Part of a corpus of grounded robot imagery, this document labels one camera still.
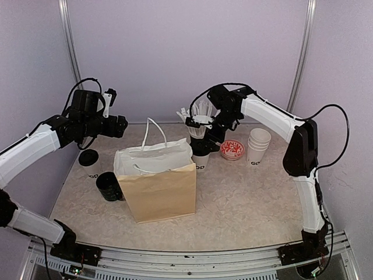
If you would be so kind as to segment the white paper cup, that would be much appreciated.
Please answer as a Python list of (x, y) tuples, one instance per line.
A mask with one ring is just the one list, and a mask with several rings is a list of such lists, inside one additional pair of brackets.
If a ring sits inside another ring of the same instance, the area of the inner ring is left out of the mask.
[(198, 155), (193, 155), (192, 160), (196, 165), (196, 170), (198, 172), (204, 171), (206, 168), (208, 161), (209, 161), (209, 155), (204, 155), (204, 156), (198, 156)]
[(99, 162), (91, 164), (90, 166), (83, 166), (83, 169), (91, 179), (96, 179), (102, 173), (101, 164)]

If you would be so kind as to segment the brown paper bag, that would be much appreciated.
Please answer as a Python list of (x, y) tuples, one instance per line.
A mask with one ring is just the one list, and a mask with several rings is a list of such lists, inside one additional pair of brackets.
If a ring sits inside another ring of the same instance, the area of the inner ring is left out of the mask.
[(196, 212), (196, 164), (186, 138), (116, 151), (114, 174), (136, 223)]

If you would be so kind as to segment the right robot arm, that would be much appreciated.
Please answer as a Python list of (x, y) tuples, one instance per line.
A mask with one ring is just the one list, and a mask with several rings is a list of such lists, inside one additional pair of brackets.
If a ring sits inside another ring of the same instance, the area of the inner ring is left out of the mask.
[(206, 127), (206, 132), (193, 147), (194, 151), (209, 154), (225, 140), (227, 130), (235, 131), (240, 120), (251, 117), (259, 121), (288, 144), (283, 167), (291, 176), (298, 190), (303, 213), (302, 242), (280, 248), (281, 254), (296, 253), (304, 259), (321, 256), (329, 251), (325, 237), (328, 224), (322, 212), (322, 191), (318, 171), (318, 128), (313, 116), (296, 117), (275, 106), (257, 94), (249, 85), (235, 83), (236, 89), (228, 90), (230, 83), (210, 87), (203, 93), (218, 110), (214, 117), (189, 113), (185, 123), (189, 127)]

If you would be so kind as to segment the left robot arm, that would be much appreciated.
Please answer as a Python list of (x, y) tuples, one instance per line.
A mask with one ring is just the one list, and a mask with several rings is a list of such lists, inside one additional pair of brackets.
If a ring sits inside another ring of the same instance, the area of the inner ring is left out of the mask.
[(124, 116), (109, 114), (116, 96), (112, 88), (95, 92), (73, 86), (61, 114), (41, 121), (30, 133), (1, 151), (1, 227), (57, 244), (60, 252), (71, 260), (81, 255), (81, 245), (70, 237), (73, 231), (13, 202), (4, 188), (33, 163), (72, 142), (83, 151), (86, 138), (92, 141), (99, 135), (121, 138), (128, 122)]

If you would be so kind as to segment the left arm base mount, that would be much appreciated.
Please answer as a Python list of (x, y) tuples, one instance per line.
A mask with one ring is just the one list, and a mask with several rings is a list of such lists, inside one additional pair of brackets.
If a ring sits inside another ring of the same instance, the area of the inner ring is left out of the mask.
[(80, 243), (53, 244), (50, 254), (83, 265), (98, 266), (101, 248)]

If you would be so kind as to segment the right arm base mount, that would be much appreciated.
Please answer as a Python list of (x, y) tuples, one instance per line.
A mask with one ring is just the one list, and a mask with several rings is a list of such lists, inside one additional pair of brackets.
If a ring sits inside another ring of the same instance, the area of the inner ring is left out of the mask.
[(312, 240), (306, 240), (297, 244), (281, 246), (277, 250), (282, 265), (313, 260), (329, 254), (325, 241), (313, 242)]

